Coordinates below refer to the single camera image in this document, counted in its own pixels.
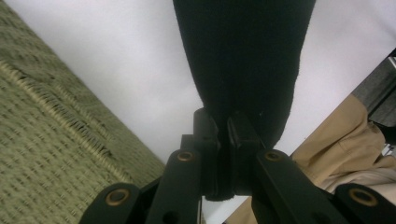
black cloth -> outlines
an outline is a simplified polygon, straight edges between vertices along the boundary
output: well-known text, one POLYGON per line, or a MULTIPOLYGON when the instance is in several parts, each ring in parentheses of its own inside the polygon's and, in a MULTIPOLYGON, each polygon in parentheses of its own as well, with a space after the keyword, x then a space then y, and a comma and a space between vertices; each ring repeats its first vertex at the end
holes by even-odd
MULTIPOLYGON (((283 133, 314 4, 313 0, 174 1, 196 88, 219 127, 224 148, 219 176, 227 176, 230 165, 227 118, 232 112, 247 115, 267 148, 283 133)), ((224 193, 219 200, 230 195, 224 193)))

khaki pants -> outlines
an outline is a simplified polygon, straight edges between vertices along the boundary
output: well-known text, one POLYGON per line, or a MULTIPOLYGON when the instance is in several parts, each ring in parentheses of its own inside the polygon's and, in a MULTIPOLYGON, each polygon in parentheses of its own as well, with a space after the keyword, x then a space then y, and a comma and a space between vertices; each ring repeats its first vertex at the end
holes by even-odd
MULTIPOLYGON (((394 169, 396 159, 383 157, 385 139, 367 122, 364 105, 349 95, 291 155, 299 168, 316 185, 342 174, 377 168, 394 169)), ((246 200, 228 219, 228 224, 257 223, 246 200)))

person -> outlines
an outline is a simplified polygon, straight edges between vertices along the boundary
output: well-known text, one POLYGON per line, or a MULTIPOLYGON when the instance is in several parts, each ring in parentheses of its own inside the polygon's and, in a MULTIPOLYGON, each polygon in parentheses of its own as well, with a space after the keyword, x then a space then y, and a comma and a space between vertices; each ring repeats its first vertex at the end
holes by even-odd
MULTIPOLYGON (((383 156, 385 137, 368 120, 365 106, 349 95, 293 152, 291 158, 321 189, 334 193, 346 183, 376 190, 396 204, 396 158, 383 156)), ((227 224, 257 223, 248 198, 227 224)))

green woven fabric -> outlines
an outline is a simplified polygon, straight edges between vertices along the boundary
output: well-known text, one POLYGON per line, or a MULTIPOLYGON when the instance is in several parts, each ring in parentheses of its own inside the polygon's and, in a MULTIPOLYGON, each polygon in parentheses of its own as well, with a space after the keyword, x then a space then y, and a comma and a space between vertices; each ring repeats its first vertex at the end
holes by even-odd
POLYGON ((78 223, 161 162, 0 1, 0 223, 78 223))

